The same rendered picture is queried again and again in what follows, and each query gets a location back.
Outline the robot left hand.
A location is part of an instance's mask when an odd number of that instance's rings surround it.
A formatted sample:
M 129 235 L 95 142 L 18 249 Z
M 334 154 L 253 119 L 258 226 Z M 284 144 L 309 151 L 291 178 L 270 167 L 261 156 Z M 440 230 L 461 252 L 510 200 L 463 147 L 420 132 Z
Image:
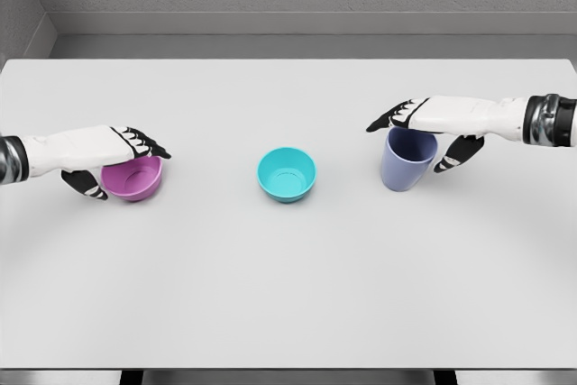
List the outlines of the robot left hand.
M 96 126 L 51 135 L 47 140 L 50 167 L 59 170 L 62 179 L 86 197 L 106 201 L 91 170 L 114 166 L 141 157 L 171 155 L 142 131 L 129 126 Z

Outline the lavender blue cup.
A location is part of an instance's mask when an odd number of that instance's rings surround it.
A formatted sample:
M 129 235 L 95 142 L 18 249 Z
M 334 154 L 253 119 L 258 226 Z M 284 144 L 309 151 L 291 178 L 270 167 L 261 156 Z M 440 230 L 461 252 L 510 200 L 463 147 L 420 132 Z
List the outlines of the lavender blue cup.
M 390 190 L 404 192 L 423 177 L 438 148 L 432 133 L 394 127 L 389 130 L 381 159 L 381 179 Z

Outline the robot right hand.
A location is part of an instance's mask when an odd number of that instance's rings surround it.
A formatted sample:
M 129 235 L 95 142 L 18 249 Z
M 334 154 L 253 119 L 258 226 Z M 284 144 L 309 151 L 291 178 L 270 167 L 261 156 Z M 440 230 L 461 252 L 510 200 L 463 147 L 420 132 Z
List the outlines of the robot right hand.
M 495 102 L 462 96 L 409 99 L 390 108 L 366 131 L 372 133 L 393 126 L 456 137 L 435 165 L 436 173 L 464 164 L 484 146 L 485 135 L 502 132 Z

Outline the purple bowl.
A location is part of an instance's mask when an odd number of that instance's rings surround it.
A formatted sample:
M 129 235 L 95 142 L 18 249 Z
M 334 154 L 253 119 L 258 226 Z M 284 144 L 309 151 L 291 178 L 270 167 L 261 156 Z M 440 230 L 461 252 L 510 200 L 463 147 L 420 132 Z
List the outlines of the purple bowl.
M 158 156 L 141 157 L 124 163 L 104 166 L 100 177 L 112 195 L 130 202 L 152 196 L 160 186 L 162 162 Z

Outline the teal bowl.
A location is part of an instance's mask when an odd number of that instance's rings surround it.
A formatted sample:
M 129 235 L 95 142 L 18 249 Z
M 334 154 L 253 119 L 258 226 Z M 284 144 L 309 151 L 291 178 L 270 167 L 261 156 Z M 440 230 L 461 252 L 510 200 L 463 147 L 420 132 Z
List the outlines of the teal bowl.
M 317 168 L 311 156 L 298 148 L 280 147 L 260 159 L 256 176 L 272 199 L 294 203 L 304 198 L 316 182 Z

